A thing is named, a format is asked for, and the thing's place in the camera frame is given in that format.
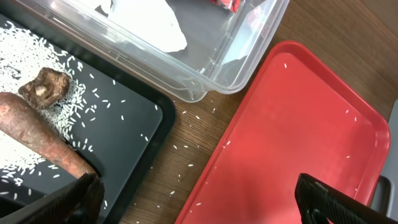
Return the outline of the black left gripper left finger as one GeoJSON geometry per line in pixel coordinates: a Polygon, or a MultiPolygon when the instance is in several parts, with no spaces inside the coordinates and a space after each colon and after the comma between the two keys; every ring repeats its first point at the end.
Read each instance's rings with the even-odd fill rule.
{"type": "Polygon", "coordinates": [[[84,174],[61,189],[1,218],[8,224],[95,224],[104,199],[104,184],[95,174],[84,174]]]}

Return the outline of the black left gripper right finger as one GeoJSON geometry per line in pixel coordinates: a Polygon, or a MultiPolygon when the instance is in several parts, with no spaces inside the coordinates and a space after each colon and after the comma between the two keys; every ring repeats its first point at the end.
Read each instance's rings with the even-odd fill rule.
{"type": "Polygon", "coordinates": [[[302,224],[397,224],[306,173],[298,177],[295,200],[302,224]]]}

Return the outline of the brown carrot piece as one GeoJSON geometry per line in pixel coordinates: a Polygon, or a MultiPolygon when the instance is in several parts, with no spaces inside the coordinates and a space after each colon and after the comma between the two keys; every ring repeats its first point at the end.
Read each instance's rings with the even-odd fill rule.
{"type": "Polygon", "coordinates": [[[76,178],[96,172],[35,109],[13,93],[1,93],[1,131],[76,178]]]}

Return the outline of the brown food chunk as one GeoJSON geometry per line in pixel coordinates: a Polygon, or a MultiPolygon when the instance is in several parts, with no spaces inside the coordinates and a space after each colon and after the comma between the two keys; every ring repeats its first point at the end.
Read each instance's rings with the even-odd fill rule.
{"type": "Polygon", "coordinates": [[[70,78],[66,73],[43,67],[36,78],[18,89],[35,110],[46,110],[68,93],[70,78]]]}

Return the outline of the white rice pile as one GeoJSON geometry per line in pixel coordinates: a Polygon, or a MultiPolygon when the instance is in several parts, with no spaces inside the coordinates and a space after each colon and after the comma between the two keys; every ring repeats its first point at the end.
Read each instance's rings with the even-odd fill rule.
{"type": "MultiPolygon", "coordinates": [[[[74,76],[83,69],[75,57],[32,31],[19,27],[9,19],[1,23],[1,93],[13,93],[24,99],[18,89],[34,80],[43,67],[66,73],[70,78],[68,93],[46,110],[36,110],[64,143],[75,152],[92,150],[86,140],[78,140],[72,132],[76,125],[85,127],[83,113],[94,111],[84,94],[85,84],[74,76]]],[[[39,163],[48,161],[1,131],[1,178],[13,178],[16,172],[34,172],[39,163]]]]}

